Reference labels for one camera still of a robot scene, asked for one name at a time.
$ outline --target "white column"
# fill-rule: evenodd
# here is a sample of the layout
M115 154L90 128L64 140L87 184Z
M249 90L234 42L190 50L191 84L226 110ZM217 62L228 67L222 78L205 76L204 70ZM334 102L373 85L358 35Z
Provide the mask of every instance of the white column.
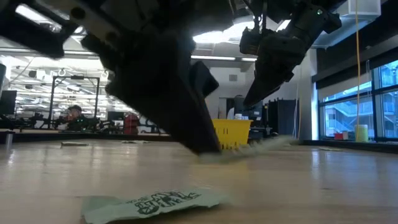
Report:
M301 129L300 139L318 139L318 92L311 78L317 73L317 50L310 49L300 71Z
M4 81L3 83L0 83L0 85L2 85L1 90L3 91L7 90L9 87L8 83L11 79L11 68L13 65L7 58L0 58L0 63L6 66L6 75L4 77Z

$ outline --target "yellow cable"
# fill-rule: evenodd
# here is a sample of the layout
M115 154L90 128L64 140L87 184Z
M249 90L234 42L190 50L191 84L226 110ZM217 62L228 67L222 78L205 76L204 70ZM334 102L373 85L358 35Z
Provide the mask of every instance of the yellow cable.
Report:
M361 57L359 52L359 21L358 21L358 0L355 0L355 24L356 24L356 60L358 63L358 92L356 95L356 130L355 141L358 141L359 136L359 86L361 84Z

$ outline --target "desk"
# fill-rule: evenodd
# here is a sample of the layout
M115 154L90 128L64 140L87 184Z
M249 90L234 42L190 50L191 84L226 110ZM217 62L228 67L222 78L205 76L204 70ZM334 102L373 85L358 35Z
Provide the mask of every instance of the desk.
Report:
M0 149L0 223L77 224L82 196L136 198L208 187L231 204L124 223L396 223L398 156L290 146L230 165L201 165L177 143L78 140Z

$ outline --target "window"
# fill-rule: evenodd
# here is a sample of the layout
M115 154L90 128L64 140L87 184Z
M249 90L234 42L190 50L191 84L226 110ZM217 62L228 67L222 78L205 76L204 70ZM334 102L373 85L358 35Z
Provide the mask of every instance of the window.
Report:
M379 68L382 88L398 84L397 68L398 60L388 63L387 65L383 65Z
M359 123L367 124L369 137L374 137L373 102L371 97L361 98L359 103ZM325 135L354 131L357 124L357 101L348 100L325 106Z
M386 138L398 138L398 91L382 96L384 135Z
M354 132L357 122L368 126L369 138L376 142L398 142L398 60L365 73L358 80L347 79L326 86L320 95L320 138L333 138L335 133Z
M371 91L371 90L372 90L372 82L366 82L359 86L360 93L364 93L364 92ZM355 95L357 95L357 92L358 92L358 86L355 86L355 87L349 88L348 90L328 96L328 97L324 98L323 101L327 102L327 101L331 101L331 100L338 100L338 99L346 97L346 96L355 96Z

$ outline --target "glass window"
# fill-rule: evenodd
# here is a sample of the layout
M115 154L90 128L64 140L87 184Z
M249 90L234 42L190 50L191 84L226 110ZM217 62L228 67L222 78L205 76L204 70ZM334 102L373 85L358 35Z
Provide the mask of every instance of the glass window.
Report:
M364 93L364 92L371 91L371 90L372 90L372 82L366 82L359 86L360 93ZM355 86L355 87L349 88L348 90L328 96L328 97L324 98L323 101L327 102L327 101L331 101L331 100L337 100L337 99L340 99L340 98L343 98L346 96L354 96L354 95L357 95L357 92L358 92L358 86Z
M381 87L389 87L398 84L397 77L398 60L380 67Z
M354 131L357 124L357 101L349 100L325 106L325 135L333 137L335 133ZM359 123L367 124L369 137L374 138L373 102L371 97L360 99Z
M398 91L383 94L382 100L384 135L398 138Z

